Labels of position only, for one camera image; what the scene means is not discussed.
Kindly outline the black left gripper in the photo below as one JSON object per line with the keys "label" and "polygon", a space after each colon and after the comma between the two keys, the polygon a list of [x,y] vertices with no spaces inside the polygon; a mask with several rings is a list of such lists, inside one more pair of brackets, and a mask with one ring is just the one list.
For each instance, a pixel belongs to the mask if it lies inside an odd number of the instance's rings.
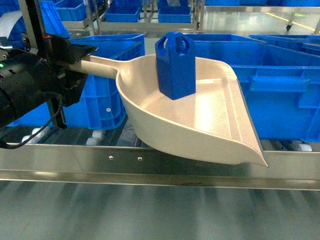
{"label": "black left gripper", "polygon": [[50,66],[53,78],[44,84],[46,92],[54,93],[47,106],[54,126],[66,129],[63,107],[80,101],[88,75],[69,69],[69,65],[79,63],[84,57],[98,50],[97,46],[72,44],[69,39],[58,35],[43,36],[45,51],[43,59]]}

